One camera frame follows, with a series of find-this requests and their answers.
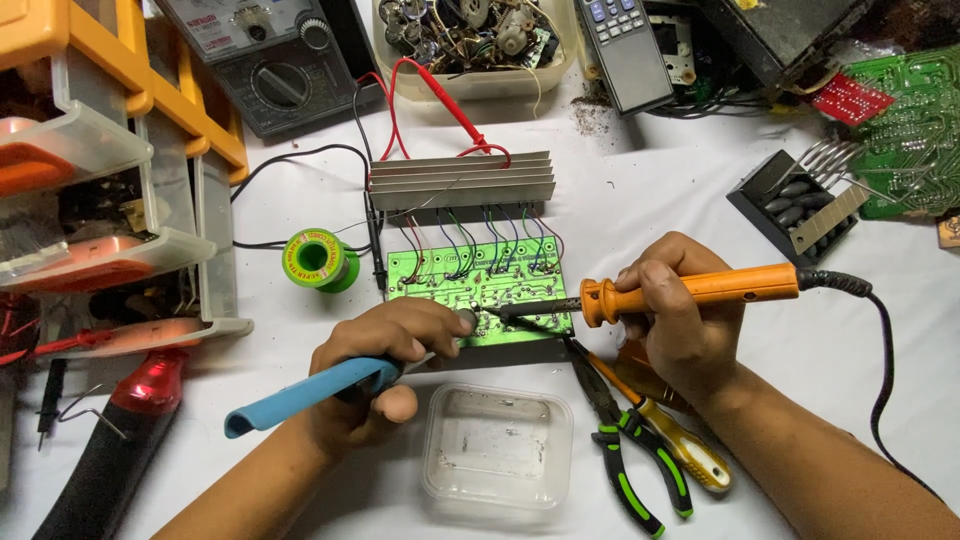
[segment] green solder spool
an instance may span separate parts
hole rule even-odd
[[[320,292],[343,292],[360,274],[360,257],[330,231],[305,229],[283,248],[283,272],[291,282]]]

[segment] remote control button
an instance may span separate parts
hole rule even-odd
[[[603,19],[607,18],[607,15],[603,13],[603,6],[600,5],[600,2],[590,4],[590,14],[593,15],[593,22],[603,22]]]

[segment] circuit board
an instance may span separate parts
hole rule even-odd
[[[960,206],[960,45],[855,63],[845,73],[897,98],[852,128],[867,148],[853,169],[873,189],[906,198],[895,204],[873,195],[860,214],[940,215]]]
[[[473,261],[470,260],[471,251],[475,255]],[[407,279],[417,267],[419,252],[387,255],[388,298],[393,300],[401,296],[416,296],[435,300],[451,309],[466,307],[474,310],[480,306],[500,307],[504,304],[566,298],[564,277],[557,261],[557,243],[553,236],[546,236],[542,246],[539,238],[528,238],[506,243],[476,244],[475,250],[463,246],[435,248],[432,252],[432,255],[430,251],[424,252],[416,282],[410,283],[407,283]],[[450,279],[458,272],[461,277]],[[498,317],[486,311],[478,311],[477,318],[476,330],[472,336],[461,341],[462,347],[573,335],[573,320],[569,313],[525,317],[527,323],[517,326],[504,326]]]

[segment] knob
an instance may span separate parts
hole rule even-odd
[[[322,53],[330,47],[330,41],[333,35],[330,33],[330,27],[319,18],[310,17],[300,24],[300,38],[308,47]]]
[[[302,71],[284,62],[271,62],[253,73],[256,93],[267,103],[295,109],[310,97],[310,82]]]

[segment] yellow screwdriver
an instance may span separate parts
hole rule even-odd
[[[634,404],[636,410],[666,441],[674,457],[683,464],[684,469],[691,476],[708,491],[723,493],[730,489],[733,480],[730,466],[700,437],[677,424],[677,421],[653,400],[631,390],[597,355],[589,353],[587,360],[610,384],[626,396],[630,403]]]

